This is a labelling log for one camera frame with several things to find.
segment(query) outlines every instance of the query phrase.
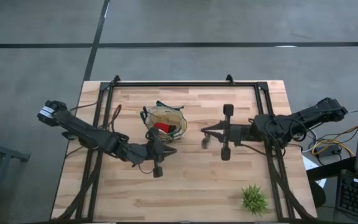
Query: succulent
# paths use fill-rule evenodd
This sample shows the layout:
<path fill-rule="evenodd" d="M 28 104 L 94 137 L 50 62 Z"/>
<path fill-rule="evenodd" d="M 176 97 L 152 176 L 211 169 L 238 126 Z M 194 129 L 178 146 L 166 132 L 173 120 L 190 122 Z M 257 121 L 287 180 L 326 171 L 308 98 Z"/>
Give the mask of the succulent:
<path fill-rule="evenodd" d="M 266 196 L 260 190 L 260 187 L 248 186 L 246 189 L 242 189 L 242 207 L 248 209 L 253 215 L 262 216 L 266 211 Z"/>

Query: keyboard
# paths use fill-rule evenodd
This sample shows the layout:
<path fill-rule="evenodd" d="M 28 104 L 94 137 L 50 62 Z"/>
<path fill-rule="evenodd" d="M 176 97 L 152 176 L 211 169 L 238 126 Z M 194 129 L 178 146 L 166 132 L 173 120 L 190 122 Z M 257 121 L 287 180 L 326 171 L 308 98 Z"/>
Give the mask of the keyboard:
<path fill-rule="evenodd" d="M 342 170 L 338 177 L 336 208 L 358 217 L 358 175 Z"/>

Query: butcher block tabletop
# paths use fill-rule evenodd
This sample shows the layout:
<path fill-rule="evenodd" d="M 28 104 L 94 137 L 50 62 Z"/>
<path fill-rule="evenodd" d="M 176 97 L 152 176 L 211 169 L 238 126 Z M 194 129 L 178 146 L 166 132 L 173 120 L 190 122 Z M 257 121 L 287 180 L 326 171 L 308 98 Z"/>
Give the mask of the butcher block tabletop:
<path fill-rule="evenodd" d="M 281 80 L 266 81 L 275 114 L 290 114 L 290 105 Z M 79 106 L 97 100 L 101 82 L 84 82 Z M 104 116 L 106 96 L 102 104 L 100 121 Z M 146 143 L 144 126 L 139 112 L 143 106 L 155 106 L 157 100 L 168 106 L 184 106 L 183 115 L 188 122 L 184 136 L 169 144 L 178 149 L 162 162 L 163 176 L 153 178 L 142 173 L 130 162 L 103 156 L 98 194 L 94 210 L 96 222 L 251 222 L 276 221 L 270 176 L 266 157 L 246 147 L 231 143 L 231 160 L 221 160 L 222 144 L 211 138 L 209 148 L 201 147 L 204 134 L 201 128 L 224 120 L 223 105 L 233 104 L 231 123 L 249 124 L 248 119 L 258 115 L 255 90 L 251 87 L 115 87 L 110 116 L 116 106 L 122 110 L 114 122 L 117 132 L 130 137 L 129 143 Z M 76 116 L 90 124 L 96 106 L 78 109 Z M 264 152 L 261 142 L 247 142 Z M 69 153 L 80 147 L 71 141 Z M 78 193 L 85 165 L 86 149 L 65 159 L 57 190 L 52 218 L 58 217 Z M 299 147 L 286 148 L 284 157 L 291 191 L 306 210 L 316 217 L 311 190 Z M 141 164 L 144 172 L 154 167 L 152 161 Z M 242 188 L 260 186 L 267 198 L 264 215 L 252 215 L 242 208 Z M 83 216 L 86 216 L 90 190 L 85 198 Z M 285 200 L 280 194 L 283 213 Z"/>

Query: gray floor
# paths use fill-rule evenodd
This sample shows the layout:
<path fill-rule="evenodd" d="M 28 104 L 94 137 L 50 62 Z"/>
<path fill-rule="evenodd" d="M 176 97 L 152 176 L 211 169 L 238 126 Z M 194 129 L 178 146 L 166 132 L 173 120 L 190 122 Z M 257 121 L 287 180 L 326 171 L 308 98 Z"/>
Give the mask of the gray floor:
<path fill-rule="evenodd" d="M 358 42 L 358 0 L 111 1 L 104 43 Z M 92 43 L 102 4 L 0 0 L 0 44 Z M 89 54 L 90 49 L 0 49 L 0 144 L 31 153 L 27 164 L 11 164 L 0 193 L 0 223 L 49 218 L 67 142 L 60 128 L 35 116 L 49 99 L 76 105 Z M 99 49 L 91 80 L 116 74 L 125 80 L 222 80 L 228 73 L 237 80 L 284 80 L 293 111 L 327 96 L 358 109 L 358 47 Z M 317 132 L 356 124 L 357 113 Z M 357 137 L 348 146 L 356 151 L 356 144 Z M 326 184 L 326 206 L 334 205 L 335 184 Z M 357 222 L 330 208 L 318 214 Z"/>

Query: robotic arm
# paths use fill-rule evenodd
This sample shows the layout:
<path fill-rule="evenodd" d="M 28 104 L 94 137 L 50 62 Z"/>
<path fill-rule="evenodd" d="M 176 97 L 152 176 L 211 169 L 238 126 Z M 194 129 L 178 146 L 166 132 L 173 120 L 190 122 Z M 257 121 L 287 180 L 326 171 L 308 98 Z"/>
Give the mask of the robotic arm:
<path fill-rule="evenodd" d="M 77 136 L 82 146 L 88 149 L 102 150 L 109 156 L 133 163 L 133 166 L 139 165 L 145 160 L 153 160 L 154 177 L 163 175 L 161 162 L 165 157 L 177 151 L 161 143 L 157 138 L 158 129 L 156 128 L 147 132 L 148 142 L 146 144 L 129 144 L 129 137 L 125 134 L 95 128 L 73 116 L 67 110 L 66 104 L 59 101 L 48 100 L 37 117 L 51 127 L 61 126 L 70 134 Z"/>
<path fill-rule="evenodd" d="M 241 145 L 241 141 L 261 142 L 265 138 L 275 142 L 275 147 L 284 148 L 292 139 L 302 141 L 306 133 L 312 127 L 330 121 L 340 121 L 347 114 L 347 110 L 342 107 L 337 100 L 325 98 L 315 106 L 311 106 L 302 111 L 291 115 L 257 115 L 250 119 L 251 125 L 230 124 L 230 117 L 233 115 L 233 105 L 224 105 L 223 113 L 225 120 L 220 121 L 214 126 L 201 129 L 206 138 L 201 143 L 204 148 L 208 146 L 209 137 L 216 137 L 223 143 L 221 158 L 230 159 L 229 142 L 234 142 L 235 146 Z M 223 134 L 212 130 L 223 129 Z"/>

